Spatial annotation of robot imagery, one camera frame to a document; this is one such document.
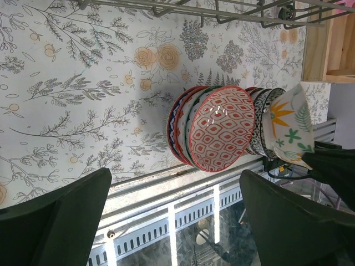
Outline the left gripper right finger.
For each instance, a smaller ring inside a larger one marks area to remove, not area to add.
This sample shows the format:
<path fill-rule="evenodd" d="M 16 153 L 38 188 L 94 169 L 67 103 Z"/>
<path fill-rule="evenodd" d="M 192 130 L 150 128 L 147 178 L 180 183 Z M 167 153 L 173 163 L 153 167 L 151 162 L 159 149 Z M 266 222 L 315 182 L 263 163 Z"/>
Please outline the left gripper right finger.
<path fill-rule="evenodd" d="M 261 265 L 354 265 L 354 215 L 250 170 L 239 184 Z"/>

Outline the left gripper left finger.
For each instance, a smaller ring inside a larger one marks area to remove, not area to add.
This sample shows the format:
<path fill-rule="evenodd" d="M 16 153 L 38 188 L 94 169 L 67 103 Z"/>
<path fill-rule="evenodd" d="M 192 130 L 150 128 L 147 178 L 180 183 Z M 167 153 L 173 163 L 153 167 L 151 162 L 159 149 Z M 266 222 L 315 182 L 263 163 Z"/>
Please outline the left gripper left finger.
<path fill-rule="evenodd" d="M 1 265 L 86 265 L 111 185 L 101 168 L 1 210 Z"/>

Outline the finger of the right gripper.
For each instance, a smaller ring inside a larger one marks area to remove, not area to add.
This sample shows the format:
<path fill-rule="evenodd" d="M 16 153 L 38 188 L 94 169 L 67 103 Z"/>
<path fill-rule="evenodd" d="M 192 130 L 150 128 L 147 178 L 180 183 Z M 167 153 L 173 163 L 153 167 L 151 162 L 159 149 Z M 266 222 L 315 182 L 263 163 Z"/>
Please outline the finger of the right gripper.
<path fill-rule="evenodd" d="M 330 185 L 354 211 L 354 149 L 316 147 L 314 152 L 304 153 L 302 160 L 311 168 L 314 180 Z"/>

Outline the orange leaf floral bowl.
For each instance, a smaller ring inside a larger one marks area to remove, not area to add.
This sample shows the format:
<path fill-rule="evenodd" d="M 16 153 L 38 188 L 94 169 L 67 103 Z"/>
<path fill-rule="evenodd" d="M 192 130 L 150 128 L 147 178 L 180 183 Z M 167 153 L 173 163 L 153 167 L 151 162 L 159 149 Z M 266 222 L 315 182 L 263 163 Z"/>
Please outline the orange leaf floral bowl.
<path fill-rule="evenodd" d="M 306 93 L 301 84 L 277 96 L 263 114 L 266 148 L 285 162 L 312 167 L 302 160 L 315 151 L 315 140 Z"/>

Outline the red diamond pattern bowl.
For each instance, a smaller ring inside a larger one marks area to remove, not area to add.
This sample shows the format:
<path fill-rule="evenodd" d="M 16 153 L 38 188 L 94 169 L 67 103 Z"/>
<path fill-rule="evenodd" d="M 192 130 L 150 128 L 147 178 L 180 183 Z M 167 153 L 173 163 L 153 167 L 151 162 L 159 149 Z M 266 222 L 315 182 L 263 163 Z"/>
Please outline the red diamond pattern bowl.
<path fill-rule="evenodd" d="M 197 109 L 190 127 L 189 149 L 202 171 L 220 172 L 244 153 L 255 124 L 253 101 L 246 90 L 224 86 Z"/>

